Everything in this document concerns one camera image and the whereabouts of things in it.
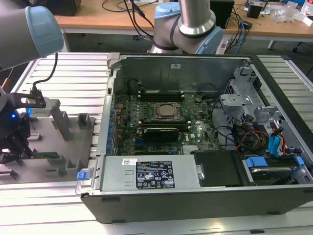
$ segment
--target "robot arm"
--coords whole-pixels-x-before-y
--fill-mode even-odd
[[[150,53],[213,54],[223,38],[210,0],[179,0],[156,7]]]
[[[22,8],[16,1],[0,1],[0,71],[47,57],[64,45],[61,30],[46,8]],[[32,102],[24,103],[22,98]],[[17,109],[45,107],[44,97],[35,85],[30,94],[6,94],[0,87],[0,164],[32,156],[27,142],[29,117],[20,115]]]
[[[0,71],[47,57],[63,48],[54,16],[42,6],[22,7],[18,1],[0,1]]]

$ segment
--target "motherboard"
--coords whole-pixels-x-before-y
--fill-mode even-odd
[[[176,96],[115,94],[118,155],[190,154],[220,149],[209,118],[211,101],[197,93]]]

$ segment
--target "floor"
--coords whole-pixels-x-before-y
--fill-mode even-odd
[[[123,52],[123,53],[146,53],[152,45],[151,41],[143,39],[134,40],[131,35],[96,35],[96,34],[68,34],[67,39],[72,52]],[[292,52],[292,49],[297,45],[297,42],[279,42],[276,43],[273,50],[268,50],[269,41],[256,41],[247,39],[243,44],[240,54],[243,55],[287,55],[293,62],[307,74],[313,66],[312,54],[313,44],[300,46],[297,53]],[[230,54],[234,53],[236,48],[233,48]],[[25,65],[14,69],[11,75],[10,89],[19,79]],[[0,84],[2,84],[10,71],[0,72]],[[313,72],[309,74],[309,78],[313,81]]]

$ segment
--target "label sticker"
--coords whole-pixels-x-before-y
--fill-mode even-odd
[[[171,69],[180,69],[180,64],[171,64]]]
[[[122,165],[136,165],[137,158],[123,158]]]
[[[137,189],[175,188],[172,161],[137,162]]]

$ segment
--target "blue latch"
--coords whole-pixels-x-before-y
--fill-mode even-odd
[[[297,160],[299,166],[300,165],[304,165],[304,161],[303,161],[303,159],[300,156],[297,156],[295,159]]]
[[[251,167],[266,167],[268,163],[266,162],[264,157],[254,156],[246,159],[246,164],[249,168]]]
[[[278,155],[278,148],[280,145],[280,138],[279,136],[270,136],[268,141],[268,150],[271,154],[275,155],[276,158],[279,158]]]
[[[89,172],[78,172],[77,180],[89,180]]]

